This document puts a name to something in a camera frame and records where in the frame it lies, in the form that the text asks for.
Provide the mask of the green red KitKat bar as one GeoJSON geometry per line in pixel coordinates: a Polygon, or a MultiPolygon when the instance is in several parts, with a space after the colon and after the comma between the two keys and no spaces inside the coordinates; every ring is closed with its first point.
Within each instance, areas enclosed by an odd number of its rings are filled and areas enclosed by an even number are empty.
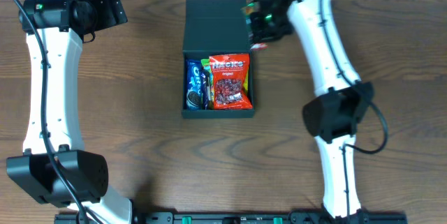
{"type": "Polygon", "coordinates": [[[267,44],[262,42],[263,25],[260,21],[260,13],[257,2],[248,3],[241,8],[242,14],[245,17],[246,28],[251,44],[250,50],[258,51],[267,48],[267,44]]]}

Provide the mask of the black box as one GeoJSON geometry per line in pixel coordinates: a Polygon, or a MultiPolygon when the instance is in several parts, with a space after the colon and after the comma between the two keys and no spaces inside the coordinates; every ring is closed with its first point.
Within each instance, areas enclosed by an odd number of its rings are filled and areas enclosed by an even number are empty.
{"type": "Polygon", "coordinates": [[[182,117],[185,119],[252,118],[249,110],[190,110],[187,108],[188,60],[206,59],[218,54],[252,54],[246,18],[242,8],[246,0],[186,0],[183,40],[182,117]]]}

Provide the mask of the red Hacks candy bag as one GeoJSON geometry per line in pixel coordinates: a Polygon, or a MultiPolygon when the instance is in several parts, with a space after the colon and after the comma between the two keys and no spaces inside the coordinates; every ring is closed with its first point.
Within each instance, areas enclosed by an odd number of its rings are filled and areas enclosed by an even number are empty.
{"type": "Polygon", "coordinates": [[[250,56],[220,54],[209,57],[213,76],[215,110],[250,110],[253,108],[244,91],[250,56]]]}

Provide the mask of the yellow Hacks candy bag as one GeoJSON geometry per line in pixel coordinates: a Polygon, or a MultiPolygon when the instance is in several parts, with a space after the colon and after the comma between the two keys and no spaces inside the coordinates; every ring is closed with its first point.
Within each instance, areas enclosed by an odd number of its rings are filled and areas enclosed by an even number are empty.
{"type": "Polygon", "coordinates": [[[247,94],[249,88],[249,71],[246,72],[245,79],[242,85],[242,90],[244,94],[247,94]]]}

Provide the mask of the Haribo gummy bag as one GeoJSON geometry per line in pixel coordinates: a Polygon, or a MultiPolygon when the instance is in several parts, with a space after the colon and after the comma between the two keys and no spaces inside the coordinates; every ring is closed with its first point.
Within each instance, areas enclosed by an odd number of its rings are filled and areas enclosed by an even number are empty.
{"type": "Polygon", "coordinates": [[[209,59],[201,59],[200,60],[203,69],[205,69],[210,75],[210,90],[211,90],[211,102],[214,102],[214,87],[213,87],[213,74],[210,66],[209,59]]]}

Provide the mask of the dark blue candy bar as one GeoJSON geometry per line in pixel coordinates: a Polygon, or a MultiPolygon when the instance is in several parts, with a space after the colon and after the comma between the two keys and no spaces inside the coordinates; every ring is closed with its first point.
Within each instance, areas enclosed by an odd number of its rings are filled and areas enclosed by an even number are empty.
{"type": "Polygon", "coordinates": [[[203,69],[203,107],[205,110],[211,109],[211,90],[210,90],[210,75],[209,73],[203,69]]]}

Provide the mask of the blue Oreo pack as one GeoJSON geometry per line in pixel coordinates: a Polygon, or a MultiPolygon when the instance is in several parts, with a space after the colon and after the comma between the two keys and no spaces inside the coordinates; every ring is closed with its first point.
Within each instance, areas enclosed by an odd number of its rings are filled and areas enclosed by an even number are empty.
{"type": "Polygon", "coordinates": [[[186,61],[186,107],[188,110],[201,110],[203,107],[201,63],[198,60],[186,61]]]}

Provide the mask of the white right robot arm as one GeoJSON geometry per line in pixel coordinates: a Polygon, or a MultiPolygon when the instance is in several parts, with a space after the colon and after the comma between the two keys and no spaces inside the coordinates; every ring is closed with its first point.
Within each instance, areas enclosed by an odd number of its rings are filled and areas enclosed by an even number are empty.
{"type": "Polygon", "coordinates": [[[312,74],[315,97],[302,117],[315,139],[324,180],[323,213],[330,223],[358,221],[353,152],[357,126],[372,106],[374,89],[346,55],[331,0],[249,0],[250,39],[269,43],[296,33],[312,74]]]}

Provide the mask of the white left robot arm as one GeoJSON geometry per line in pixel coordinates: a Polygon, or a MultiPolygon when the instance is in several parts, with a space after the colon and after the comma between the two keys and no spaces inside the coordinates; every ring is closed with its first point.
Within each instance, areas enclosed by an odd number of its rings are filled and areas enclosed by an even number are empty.
{"type": "Polygon", "coordinates": [[[125,23],[120,0],[26,0],[20,17],[31,59],[31,102],[22,155],[7,175],[40,204],[82,221],[131,223],[132,202],[108,181],[105,158],[85,150],[78,120],[78,65],[85,35],[125,23]]]}

